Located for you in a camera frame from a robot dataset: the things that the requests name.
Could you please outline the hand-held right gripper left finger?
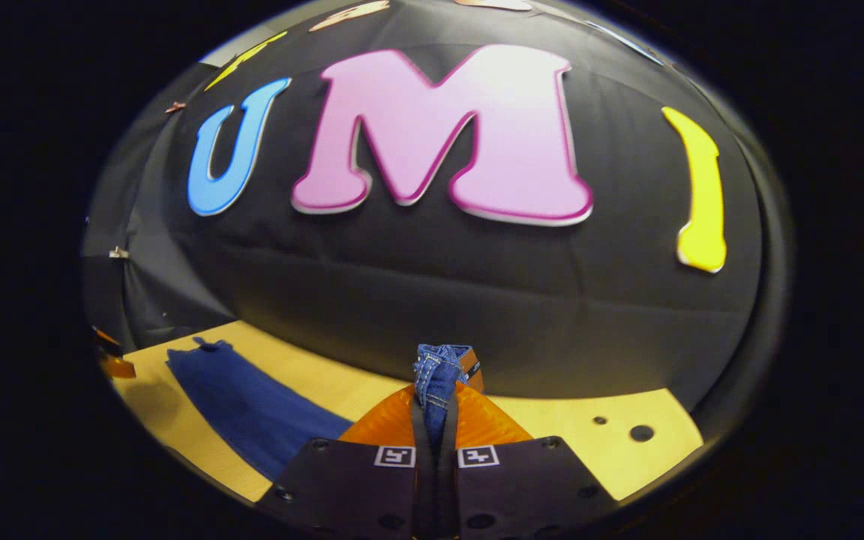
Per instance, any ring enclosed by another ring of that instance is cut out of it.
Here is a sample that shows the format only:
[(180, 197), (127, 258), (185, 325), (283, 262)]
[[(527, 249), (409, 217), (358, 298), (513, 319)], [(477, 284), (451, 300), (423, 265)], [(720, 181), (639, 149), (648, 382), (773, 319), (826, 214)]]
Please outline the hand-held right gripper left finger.
[(301, 539), (435, 539), (436, 475), (437, 454), (409, 385), (349, 433), (308, 439), (255, 506)]

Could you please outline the black backdrop cloth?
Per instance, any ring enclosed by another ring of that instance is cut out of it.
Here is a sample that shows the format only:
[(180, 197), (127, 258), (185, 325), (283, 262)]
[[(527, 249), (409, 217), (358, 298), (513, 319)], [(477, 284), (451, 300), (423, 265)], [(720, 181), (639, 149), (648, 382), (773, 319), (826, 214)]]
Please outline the black backdrop cloth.
[(599, 17), (319, 2), (111, 151), (87, 319), (128, 352), (241, 321), (401, 380), (467, 345), (493, 394), (692, 410), (757, 304), (760, 171), (726, 103)]

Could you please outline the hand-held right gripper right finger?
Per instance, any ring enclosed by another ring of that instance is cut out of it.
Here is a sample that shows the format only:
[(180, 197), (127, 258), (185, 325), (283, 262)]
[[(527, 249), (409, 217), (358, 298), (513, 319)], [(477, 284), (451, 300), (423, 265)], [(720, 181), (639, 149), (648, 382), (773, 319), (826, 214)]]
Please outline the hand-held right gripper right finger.
[(617, 501), (561, 436), (531, 437), (456, 384), (436, 465), (439, 539), (610, 536)]

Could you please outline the blue jeans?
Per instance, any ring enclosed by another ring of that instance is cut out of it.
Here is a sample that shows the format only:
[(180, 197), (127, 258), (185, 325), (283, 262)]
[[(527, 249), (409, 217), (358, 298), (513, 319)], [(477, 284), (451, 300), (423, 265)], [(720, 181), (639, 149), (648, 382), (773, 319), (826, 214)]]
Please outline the blue jeans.
[(167, 353), (166, 366), (209, 427), (250, 467), (274, 481), (310, 439), (368, 446), (415, 445), (412, 409), (432, 443), (445, 433), (446, 407), (460, 391), (484, 388), (472, 346), (418, 346), (414, 382), (350, 421), (260, 371), (225, 341), (196, 339)]

